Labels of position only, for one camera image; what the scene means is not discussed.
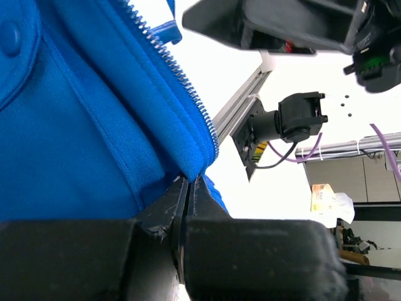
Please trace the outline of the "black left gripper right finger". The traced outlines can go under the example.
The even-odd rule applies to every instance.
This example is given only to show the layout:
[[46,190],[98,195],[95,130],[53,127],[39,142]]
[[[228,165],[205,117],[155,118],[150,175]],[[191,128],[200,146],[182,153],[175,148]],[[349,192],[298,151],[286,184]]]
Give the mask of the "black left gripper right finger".
[[191,218],[223,219],[229,214],[211,196],[202,176],[190,184],[187,216]]

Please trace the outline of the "blue zip jacket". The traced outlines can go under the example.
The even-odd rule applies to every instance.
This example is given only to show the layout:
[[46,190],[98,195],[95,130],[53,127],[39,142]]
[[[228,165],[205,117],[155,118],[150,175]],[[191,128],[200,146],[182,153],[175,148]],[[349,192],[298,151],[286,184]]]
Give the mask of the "blue zip jacket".
[[1,2],[1,219],[131,218],[216,130],[167,49],[174,1]]

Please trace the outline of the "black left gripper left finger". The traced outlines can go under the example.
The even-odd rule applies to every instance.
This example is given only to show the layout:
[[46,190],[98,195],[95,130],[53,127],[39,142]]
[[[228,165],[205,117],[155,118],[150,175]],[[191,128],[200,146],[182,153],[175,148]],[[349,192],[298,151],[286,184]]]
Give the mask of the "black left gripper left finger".
[[181,241],[189,202],[189,182],[180,177],[149,207],[136,216],[139,227],[155,236]]

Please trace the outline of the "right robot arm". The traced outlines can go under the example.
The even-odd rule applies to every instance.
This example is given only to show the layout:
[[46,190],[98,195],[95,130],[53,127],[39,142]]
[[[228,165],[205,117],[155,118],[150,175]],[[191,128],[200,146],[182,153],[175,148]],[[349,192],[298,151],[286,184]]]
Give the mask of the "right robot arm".
[[370,93],[400,84],[399,1],[199,1],[182,25],[238,50],[343,53],[352,58],[344,74]]

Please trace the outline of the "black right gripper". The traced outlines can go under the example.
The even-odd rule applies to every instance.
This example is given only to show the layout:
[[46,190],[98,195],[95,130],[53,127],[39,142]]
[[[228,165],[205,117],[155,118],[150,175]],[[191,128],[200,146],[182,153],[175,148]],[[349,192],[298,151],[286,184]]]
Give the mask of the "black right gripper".
[[239,50],[300,48],[350,54],[363,23],[363,1],[199,1],[185,29]]

